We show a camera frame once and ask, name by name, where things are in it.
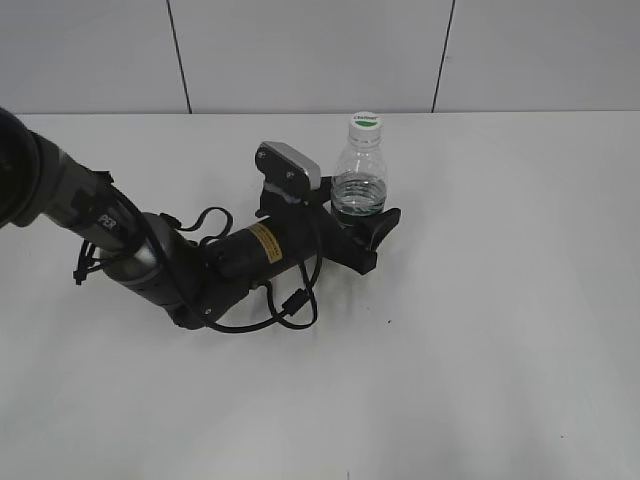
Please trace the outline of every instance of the plastic water bottle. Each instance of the plastic water bottle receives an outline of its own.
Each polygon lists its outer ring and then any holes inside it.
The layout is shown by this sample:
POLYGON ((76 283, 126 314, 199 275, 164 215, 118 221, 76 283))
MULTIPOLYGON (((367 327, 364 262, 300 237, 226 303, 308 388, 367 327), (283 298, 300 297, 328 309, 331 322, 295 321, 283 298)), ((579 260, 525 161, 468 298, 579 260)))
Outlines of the plastic water bottle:
POLYGON ((384 208, 387 166, 380 152, 381 131, 382 119, 375 113, 351 117, 349 142, 336 165, 331 189, 331 211, 344 227, 384 208))

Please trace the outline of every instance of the bottle cap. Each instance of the bottle cap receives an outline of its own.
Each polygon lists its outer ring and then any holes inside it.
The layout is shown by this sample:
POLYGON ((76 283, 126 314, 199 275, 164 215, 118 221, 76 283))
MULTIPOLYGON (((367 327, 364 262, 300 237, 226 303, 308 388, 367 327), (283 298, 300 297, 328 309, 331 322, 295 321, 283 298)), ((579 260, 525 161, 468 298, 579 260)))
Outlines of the bottle cap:
POLYGON ((380 141, 382 118, 372 112, 354 113, 349 122, 349 137, 357 142, 376 143, 380 141))

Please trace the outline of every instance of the cable connector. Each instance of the cable connector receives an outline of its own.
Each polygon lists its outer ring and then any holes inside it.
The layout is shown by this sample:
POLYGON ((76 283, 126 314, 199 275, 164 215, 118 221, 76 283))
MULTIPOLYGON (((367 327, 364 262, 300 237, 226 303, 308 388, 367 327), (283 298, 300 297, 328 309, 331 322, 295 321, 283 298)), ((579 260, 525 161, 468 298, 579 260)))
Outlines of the cable connector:
POLYGON ((282 304, 282 313, 285 315, 293 316, 305 306, 309 301, 309 294, 306 290, 299 288, 291 295, 286 302, 282 304))

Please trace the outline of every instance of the water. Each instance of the water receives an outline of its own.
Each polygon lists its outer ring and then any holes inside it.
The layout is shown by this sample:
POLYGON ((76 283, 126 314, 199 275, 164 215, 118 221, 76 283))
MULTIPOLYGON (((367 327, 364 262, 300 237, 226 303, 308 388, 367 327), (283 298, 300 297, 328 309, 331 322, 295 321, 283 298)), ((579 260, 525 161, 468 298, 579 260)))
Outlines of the water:
POLYGON ((334 178, 331 211, 343 226, 352 225, 354 217, 380 213, 387 199, 387 186, 380 178, 347 172, 334 178))

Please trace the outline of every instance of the black cable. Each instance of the black cable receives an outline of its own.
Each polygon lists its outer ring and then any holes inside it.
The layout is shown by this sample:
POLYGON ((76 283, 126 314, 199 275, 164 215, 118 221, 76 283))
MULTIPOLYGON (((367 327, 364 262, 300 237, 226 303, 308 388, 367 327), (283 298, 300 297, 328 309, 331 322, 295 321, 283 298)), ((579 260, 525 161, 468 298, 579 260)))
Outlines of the black cable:
POLYGON ((290 328, 292 330, 304 330, 306 328, 313 326, 318 320, 318 303, 316 301, 316 296, 313 293, 313 287, 317 282, 318 277, 320 276, 320 270, 322 269, 322 257, 323 257, 322 237, 320 235, 318 226, 313 218, 313 214, 310 212, 309 208, 310 207, 308 206, 307 208, 305 208, 304 215, 307 218, 311 226, 311 230, 313 232, 313 238, 314 238, 315 250, 316 250, 315 252, 316 262, 315 262, 315 267, 313 269, 313 274, 311 276, 311 279, 309 279, 309 274, 307 273, 307 267, 304 263, 304 260, 302 260, 298 264, 298 267, 300 268, 300 273, 302 275, 302 281, 304 283, 305 290, 296 290, 293 293, 293 295, 291 295, 287 299, 287 301, 284 302, 283 310, 281 312, 278 312, 278 310, 275 307, 275 302, 273 299, 273 290, 274 290, 273 284, 269 280, 266 280, 262 284, 267 289, 267 306, 269 308, 269 312, 272 315, 270 320, 275 319, 280 325, 286 328, 290 328), (311 302, 311 310, 313 314, 312 319, 309 323, 298 324, 298 323, 289 322, 284 318, 284 316, 287 314, 288 315, 295 314, 295 312, 300 310, 300 308, 302 308, 307 303, 307 301, 311 302))
POLYGON ((147 219, 144 217, 142 212, 140 212, 138 207, 136 207, 135 204, 131 200, 129 200, 120 190, 118 190, 113 185, 110 185, 110 187, 113 189, 113 192, 115 196, 118 198, 118 200, 120 201, 120 203, 122 203, 122 205, 129 211, 129 213, 131 213, 134 216, 136 222, 144 232, 145 236, 147 237, 147 240, 151 245, 151 248, 153 250, 153 253, 156 259, 166 269, 167 276, 169 277, 169 279, 171 280, 171 283, 173 283, 174 287, 176 288, 178 295, 180 295, 180 298, 182 299, 184 306, 189 310, 189 312, 194 317, 198 318, 205 326, 222 333, 249 333, 249 332, 255 332, 257 330, 266 328, 270 325, 273 325, 276 322, 275 319, 270 318, 269 320, 255 323, 253 325, 244 325, 241 327, 230 327, 227 325, 220 325, 216 322, 210 321, 206 317, 206 315, 204 315, 196 307, 194 307, 191 301, 189 300, 189 297, 186 295, 186 292, 182 288, 182 285, 180 285, 180 282, 178 282, 176 275, 171 268, 171 263, 169 262, 169 259, 167 258, 167 255, 164 249, 162 248, 162 245, 160 244, 158 237, 156 236, 155 232, 153 231, 153 228, 151 227, 147 219))

